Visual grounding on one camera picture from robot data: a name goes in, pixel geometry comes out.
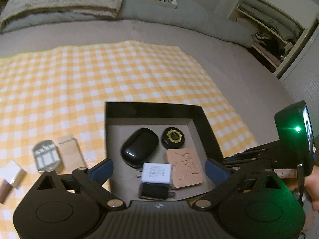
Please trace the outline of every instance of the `black robotic base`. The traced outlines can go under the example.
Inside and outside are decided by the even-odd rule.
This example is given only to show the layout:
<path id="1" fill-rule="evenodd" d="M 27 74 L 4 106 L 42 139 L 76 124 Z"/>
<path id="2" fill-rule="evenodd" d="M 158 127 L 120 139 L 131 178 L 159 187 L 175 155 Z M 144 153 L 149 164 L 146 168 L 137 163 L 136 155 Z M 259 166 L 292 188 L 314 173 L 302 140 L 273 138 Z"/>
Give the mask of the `black robotic base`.
<path id="1" fill-rule="evenodd" d="M 304 101 L 275 116 L 279 141 L 232 157 L 208 160 L 216 188 L 192 206 L 187 201 L 124 201 L 102 185 L 113 174 L 105 159 L 67 175 L 44 172 L 13 214 L 21 239 L 296 239 L 305 214 L 274 168 L 312 172 L 313 135 Z"/>
<path id="2" fill-rule="evenodd" d="M 101 187 L 105 180 L 97 172 L 110 168 L 112 161 L 105 159 L 71 175 L 44 172 L 13 215 L 20 238 L 287 239 L 296 238 L 304 225 L 302 207 L 265 160 L 234 171 L 192 206 L 132 201 L 126 207 Z"/>

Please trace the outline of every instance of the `round black container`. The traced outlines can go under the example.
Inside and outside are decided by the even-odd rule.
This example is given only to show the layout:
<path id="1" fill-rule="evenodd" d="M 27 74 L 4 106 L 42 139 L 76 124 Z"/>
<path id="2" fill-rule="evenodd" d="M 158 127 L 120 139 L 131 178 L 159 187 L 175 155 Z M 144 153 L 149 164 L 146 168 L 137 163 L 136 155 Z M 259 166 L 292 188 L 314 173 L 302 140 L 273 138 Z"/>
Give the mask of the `round black container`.
<path id="1" fill-rule="evenodd" d="M 184 145 L 185 137 L 181 130 L 176 127 L 168 127 L 162 134 L 162 145 L 166 149 L 177 149 Z"/>

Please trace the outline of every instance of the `human hand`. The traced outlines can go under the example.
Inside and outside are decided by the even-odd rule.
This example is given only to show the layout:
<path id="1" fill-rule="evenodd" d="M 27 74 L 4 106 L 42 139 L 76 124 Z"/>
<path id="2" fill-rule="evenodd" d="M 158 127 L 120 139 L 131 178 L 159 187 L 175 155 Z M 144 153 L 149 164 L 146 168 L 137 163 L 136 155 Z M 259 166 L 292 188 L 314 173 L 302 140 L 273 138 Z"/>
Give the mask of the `human hand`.
<path id="1" fill-rule="evenodd" d="M 287 187 L 293 191 L 298 188 L 297 179 L 285 179 Z M 312 209 L 319 211 L 319 167 L 314 165 L 312 173 L 305 178 L 305 188 L 312 199 Z"/>

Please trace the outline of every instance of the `gold emblem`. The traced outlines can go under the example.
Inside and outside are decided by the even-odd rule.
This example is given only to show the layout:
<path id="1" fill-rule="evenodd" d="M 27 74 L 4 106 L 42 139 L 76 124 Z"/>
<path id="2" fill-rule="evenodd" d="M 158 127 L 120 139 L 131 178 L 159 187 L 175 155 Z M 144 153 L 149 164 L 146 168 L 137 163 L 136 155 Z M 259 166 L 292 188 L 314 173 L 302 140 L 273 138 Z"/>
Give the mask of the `gold emblem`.
<path id="1" fill-rule="evenodd" d="M 177 130 L 171 129 L 167 132 L 167 138 L 173 143 L 179 143 L 182 141 L 183 136 Z"/>

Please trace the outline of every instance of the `white charger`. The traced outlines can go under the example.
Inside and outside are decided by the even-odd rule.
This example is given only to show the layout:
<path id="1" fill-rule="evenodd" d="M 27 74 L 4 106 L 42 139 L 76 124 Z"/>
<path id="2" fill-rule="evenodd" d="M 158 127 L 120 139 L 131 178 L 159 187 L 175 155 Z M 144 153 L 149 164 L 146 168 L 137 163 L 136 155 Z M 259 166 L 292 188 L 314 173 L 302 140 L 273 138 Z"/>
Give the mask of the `white charger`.
<path id="1" fill-rule="evenodd" d="M 141 182 L 169 185 L 171 183 L 171 173 L 171 164 L 144 163 L 141 175 Z"/>

